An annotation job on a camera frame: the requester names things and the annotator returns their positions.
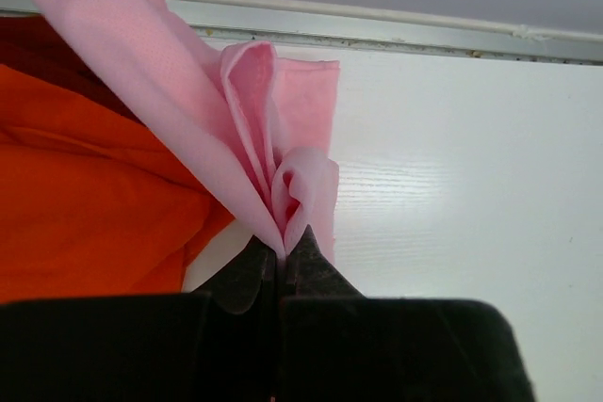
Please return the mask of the pink t shirt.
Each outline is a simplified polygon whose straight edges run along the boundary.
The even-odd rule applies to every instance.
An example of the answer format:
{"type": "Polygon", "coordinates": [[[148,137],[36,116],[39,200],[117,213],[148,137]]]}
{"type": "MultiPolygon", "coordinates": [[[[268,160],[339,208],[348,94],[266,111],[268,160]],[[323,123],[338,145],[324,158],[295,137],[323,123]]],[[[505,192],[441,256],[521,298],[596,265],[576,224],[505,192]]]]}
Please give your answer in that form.
{"type": "Polygon", "coordinates": [[[241,223],[285,258],[334,255],[339,65],[267,41],[217,50],[166,0],[33,0],[89,68],[241,223]]]}

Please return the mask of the orange folded t shirt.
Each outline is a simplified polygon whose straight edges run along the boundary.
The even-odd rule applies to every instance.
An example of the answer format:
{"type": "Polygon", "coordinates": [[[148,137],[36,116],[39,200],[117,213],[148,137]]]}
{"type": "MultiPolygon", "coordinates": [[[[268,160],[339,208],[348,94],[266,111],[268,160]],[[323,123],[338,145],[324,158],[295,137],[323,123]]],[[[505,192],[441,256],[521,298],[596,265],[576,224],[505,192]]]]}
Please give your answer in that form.
{"type": "Polygon", "coordinates": [[[144,126],[1,70],[1,299],[179,292],[231,214],[144,126]]]}

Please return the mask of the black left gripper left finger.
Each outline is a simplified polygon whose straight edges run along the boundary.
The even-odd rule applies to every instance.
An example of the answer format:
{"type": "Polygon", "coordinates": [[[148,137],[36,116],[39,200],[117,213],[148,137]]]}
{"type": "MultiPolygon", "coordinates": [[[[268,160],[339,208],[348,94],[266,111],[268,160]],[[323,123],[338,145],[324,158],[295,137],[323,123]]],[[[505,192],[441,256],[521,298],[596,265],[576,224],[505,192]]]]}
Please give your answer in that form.
{"type": "Polygon", "coordinates": [[[276,257],[258,240],[189,293],[9,302],[5,401],[268,401],[276,257]]]}

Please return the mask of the dark red folded t shirt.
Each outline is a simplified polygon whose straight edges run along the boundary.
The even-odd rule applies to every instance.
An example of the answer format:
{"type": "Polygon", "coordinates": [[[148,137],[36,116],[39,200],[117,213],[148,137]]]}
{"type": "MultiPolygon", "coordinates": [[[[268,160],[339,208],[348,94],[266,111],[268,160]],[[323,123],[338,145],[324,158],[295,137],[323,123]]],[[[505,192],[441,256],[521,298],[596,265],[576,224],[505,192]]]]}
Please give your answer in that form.
{"type": "Polygon", "coordinates": [[[139,122],[40,15],[1,19],[1,63],[139,122]]]}

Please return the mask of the aluminium table edge rail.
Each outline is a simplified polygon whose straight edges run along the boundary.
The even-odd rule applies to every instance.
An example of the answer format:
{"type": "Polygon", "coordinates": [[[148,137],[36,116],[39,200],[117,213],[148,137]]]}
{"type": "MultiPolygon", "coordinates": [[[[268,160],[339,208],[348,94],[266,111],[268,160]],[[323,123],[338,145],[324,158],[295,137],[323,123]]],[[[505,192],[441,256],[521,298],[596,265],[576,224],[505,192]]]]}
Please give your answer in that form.
{"type": "Polygon", "coordinates": [[[599,66],[598,34],[286,0],[166,0],[202,35],[224,40],[599,66]]]}

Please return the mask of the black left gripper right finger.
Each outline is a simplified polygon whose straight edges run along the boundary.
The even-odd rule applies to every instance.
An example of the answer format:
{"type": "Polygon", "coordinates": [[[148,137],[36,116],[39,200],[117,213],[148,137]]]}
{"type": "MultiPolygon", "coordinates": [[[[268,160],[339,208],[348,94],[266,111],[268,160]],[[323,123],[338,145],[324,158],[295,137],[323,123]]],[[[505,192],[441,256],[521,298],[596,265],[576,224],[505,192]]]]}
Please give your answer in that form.
{"type": "Polygon", "coordinates": [[[279,303],[282,401],[531,401],[513,329],[471,299],[359,293],[306,230],[279,303]]]}

